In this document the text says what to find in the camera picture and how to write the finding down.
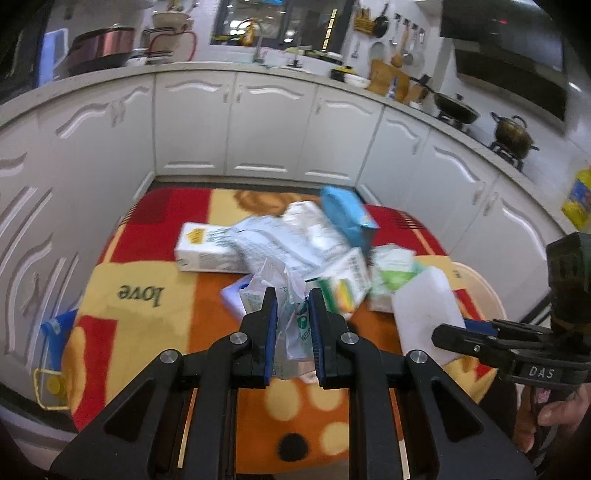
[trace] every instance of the yellow container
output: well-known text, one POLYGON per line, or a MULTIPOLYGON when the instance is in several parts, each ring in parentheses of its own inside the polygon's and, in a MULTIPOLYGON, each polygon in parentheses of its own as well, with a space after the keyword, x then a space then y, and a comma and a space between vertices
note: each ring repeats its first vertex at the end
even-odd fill
POLYGON ((582 230, 591 213, 591 167, 577 173, 562 211, 577 230, 582 230))

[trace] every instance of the kitchen faucet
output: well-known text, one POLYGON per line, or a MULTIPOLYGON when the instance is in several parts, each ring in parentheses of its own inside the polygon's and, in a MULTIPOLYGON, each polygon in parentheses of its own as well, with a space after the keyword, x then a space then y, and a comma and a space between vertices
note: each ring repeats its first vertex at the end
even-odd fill
POLYGON ((256 42, 255 52, 252 55, 252 61, 253 61, 253 63, 263 64, 263 63, 265 63, 265 57, 261 56, 262 25, 261 25, 260 20, 257 20, 256 18, 251 18, 251 22, 254 23, 259 29, 259 38, 258 38, 258 41, 256 42))

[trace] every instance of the human hand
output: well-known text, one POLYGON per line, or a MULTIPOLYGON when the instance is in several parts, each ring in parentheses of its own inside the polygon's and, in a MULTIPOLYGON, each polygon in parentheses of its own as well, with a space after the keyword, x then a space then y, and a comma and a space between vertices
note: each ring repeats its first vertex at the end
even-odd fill
POLYGON ((515 419, 513 443, 519 450, 527 453, 534 446, 537 426, 561 425, 559 434, 568 438, 578 428, 591 398, 591 384, 581 385, 568 400, 549 403, 544 406, 537 418, 531 412, 531 387, 525 387, 521 394, 521 405, 515 419))

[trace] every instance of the blue package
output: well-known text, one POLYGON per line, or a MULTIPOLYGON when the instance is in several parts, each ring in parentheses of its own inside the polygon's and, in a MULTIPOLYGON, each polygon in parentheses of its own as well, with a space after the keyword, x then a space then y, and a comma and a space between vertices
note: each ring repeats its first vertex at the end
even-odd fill
POLYGON ((54 370, 61 371, 61 357, 74 326, 76 313, 78 313, 78 309, 62 313, 41 324, 41 331, 47 337, 51 368, 54 370))
POLYGON ((357 195, 350 190, 324 187, 320 191, 324 214, 347 238, 352 247, 360 247, 367 256, 378 225, 357 195))
POLYGON ((223 305, 230 311, 232 316, 238 320, 238 323, 242 323, 242 319, 246 315, 246 310, 244 309, 242 299, 240 298, 240 291, 248 286, 252 277, 252 274, 245 275, 236 280, 233 284, 223 288, 220 292, 223 305))

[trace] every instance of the yellow label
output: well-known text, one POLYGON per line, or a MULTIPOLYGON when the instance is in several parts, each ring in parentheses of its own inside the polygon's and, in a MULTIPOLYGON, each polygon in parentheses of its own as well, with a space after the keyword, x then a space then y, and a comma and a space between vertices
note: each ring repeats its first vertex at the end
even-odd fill
POLYGON ((189 233, 187 233, 187 236, 189 237, 189 241, 192 244, 202 244, 204 234, 205 228, 196 228, 195 230, 191 230, 189 233))

